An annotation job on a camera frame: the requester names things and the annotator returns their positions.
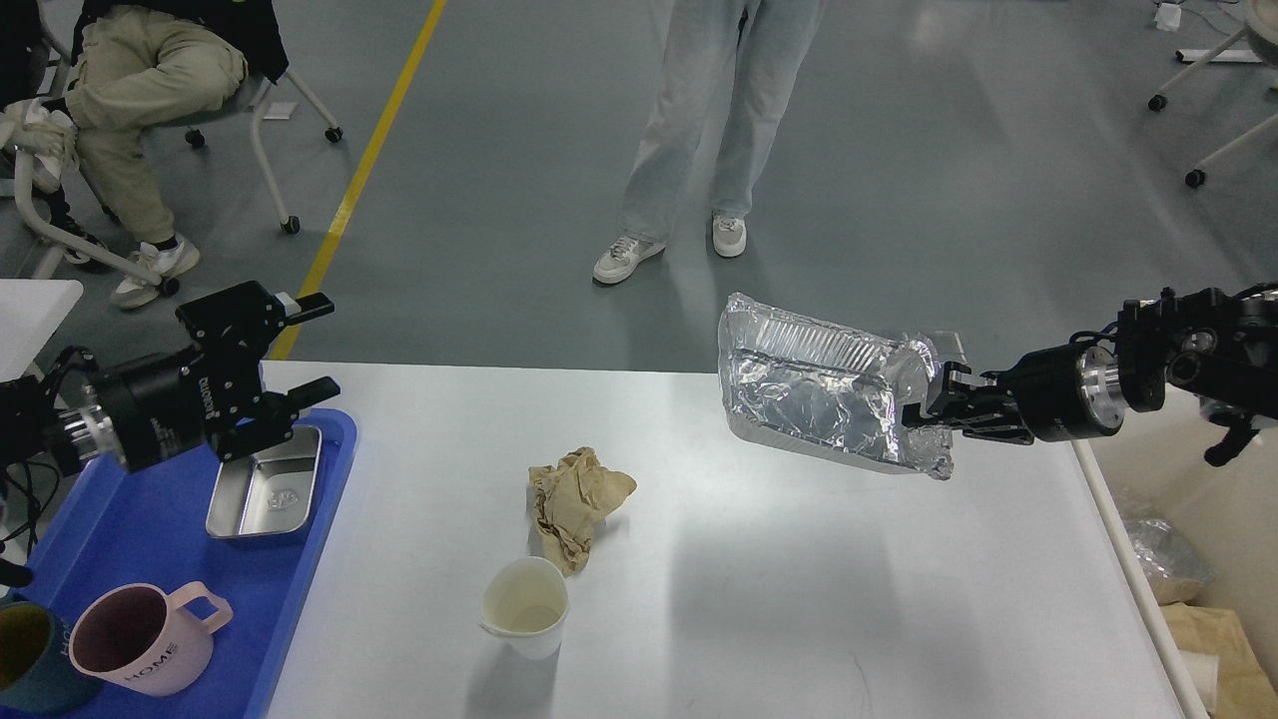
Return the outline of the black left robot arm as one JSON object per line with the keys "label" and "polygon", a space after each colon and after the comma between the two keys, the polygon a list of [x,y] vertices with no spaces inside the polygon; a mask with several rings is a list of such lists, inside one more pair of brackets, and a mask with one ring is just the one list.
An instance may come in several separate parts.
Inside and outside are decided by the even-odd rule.
{"label": "black left robot arm", "polygon": [[47,453],[74,474],[111,455],[137,473],[198,444],[222,460],[282,444],[303,410],[339,387],[325,375],[265,390],[261,360],[282,329],[332,312],[323,292],[294,299],[250,281],[176,308],[192,341],[181,351],[101,368],[87,347],[65,347],[45,381],[3,383],[3,464]]}

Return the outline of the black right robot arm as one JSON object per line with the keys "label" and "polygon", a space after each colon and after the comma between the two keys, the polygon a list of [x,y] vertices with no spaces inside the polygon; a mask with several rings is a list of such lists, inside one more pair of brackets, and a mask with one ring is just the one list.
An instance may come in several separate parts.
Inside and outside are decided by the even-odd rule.
{"label": "black right robot arm", "polygon": [[975,374],[946,361],[921,404],[904,406],[907,428],[946,427],[970,438],[1033,444],[1114,435],[1130,412],[1163,409],[1167,390],[1199,400],[1223,427],[1205,450],[1223,467],[1277,418],[1275,286],[1240,292],[1163,290],[1123,301],[1102,331],[1026,354],[1005,372]]}

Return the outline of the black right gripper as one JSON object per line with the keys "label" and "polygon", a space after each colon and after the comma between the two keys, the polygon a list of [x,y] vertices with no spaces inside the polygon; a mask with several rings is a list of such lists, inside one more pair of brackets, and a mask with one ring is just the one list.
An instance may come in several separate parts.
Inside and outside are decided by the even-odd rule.
{"label": "black right gripper", "polygon": [[[925,415],[924,409],[941,412]],[[905,405],[904,427],[946,427],[1003,444],[1114,435],[1123,424],[1117,359],[1105,347],[1048,347],[1007,372],[976,373],[946,360],[924,409]]]}

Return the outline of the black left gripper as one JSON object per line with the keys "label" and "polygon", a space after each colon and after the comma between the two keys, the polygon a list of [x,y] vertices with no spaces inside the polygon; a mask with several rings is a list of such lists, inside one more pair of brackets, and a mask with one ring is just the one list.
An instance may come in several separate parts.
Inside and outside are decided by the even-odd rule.
{"label": "black left gripper", "polygon": [[323,375],[281,393],[259,382],[236,384],[236,375],[257,372],[284,329],[334,309],[323,292],[293,298],[259,282],[179,305],[175,315],[192,347],[105,369],[105,414],[119,464],[137,473],[198,444],[230,461],[291,438],[305,409],[339,395],[337,382]]}

